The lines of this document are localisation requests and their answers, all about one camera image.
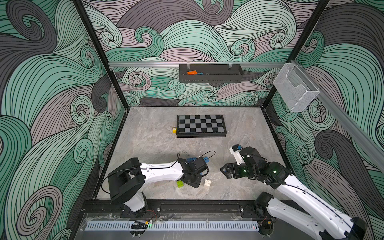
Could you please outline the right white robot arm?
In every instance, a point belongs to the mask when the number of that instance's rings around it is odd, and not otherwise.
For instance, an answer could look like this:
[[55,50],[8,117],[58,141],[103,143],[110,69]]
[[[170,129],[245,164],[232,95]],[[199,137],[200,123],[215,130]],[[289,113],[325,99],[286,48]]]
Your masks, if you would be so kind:
[[366,222],[350,217],[332,207],[308,189],[286,167],[268,162],[253,147],[234,145],[230,148],[235,162],[225,164],[221,172],[227,179],[248,178],[270,186],[294,201],[297,210],[273,195],[262,192],[255,200],[257,214],[263,218],[278,218],[301,230],[315,240],[362,240],[367,231]]

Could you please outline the blue lego brick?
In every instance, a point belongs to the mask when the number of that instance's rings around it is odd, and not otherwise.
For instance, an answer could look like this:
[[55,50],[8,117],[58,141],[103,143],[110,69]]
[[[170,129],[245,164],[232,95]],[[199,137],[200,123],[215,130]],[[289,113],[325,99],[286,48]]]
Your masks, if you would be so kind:
[[187,159],[187,162],[189,163],[189,162],[193,162],[193,161],[195,161],[197,158],[196,157],[194,157],[194,158],[188,158]]

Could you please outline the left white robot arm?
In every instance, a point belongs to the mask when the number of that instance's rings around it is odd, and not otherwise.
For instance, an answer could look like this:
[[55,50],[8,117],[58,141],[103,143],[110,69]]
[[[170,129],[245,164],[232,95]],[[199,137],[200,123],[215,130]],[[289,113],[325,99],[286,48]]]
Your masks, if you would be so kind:
[[202,157],[191,161],[178,158],[164,164],[146,164],[138,158],[131,158],[107,176],[111,203],[125,205],[135,213],[147,205],[142,191],[144,186],[163,181],[181,181],[197,189],[207,173],[209,167]]

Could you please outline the green lego brick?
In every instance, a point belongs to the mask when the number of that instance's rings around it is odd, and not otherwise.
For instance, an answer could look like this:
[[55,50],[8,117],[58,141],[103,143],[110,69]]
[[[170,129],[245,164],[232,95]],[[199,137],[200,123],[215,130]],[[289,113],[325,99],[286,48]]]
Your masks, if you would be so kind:
[[178,188],[182,188],[184,186],[184,182],[183,181],[177,181],[177,187]]

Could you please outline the cream lego brick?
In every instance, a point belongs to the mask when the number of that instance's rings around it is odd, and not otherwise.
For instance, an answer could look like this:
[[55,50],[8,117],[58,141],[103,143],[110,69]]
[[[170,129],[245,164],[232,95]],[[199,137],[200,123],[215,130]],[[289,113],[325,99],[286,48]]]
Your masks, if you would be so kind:
[[211,180],[205,179],[204,186],[210,187],[211,186]]

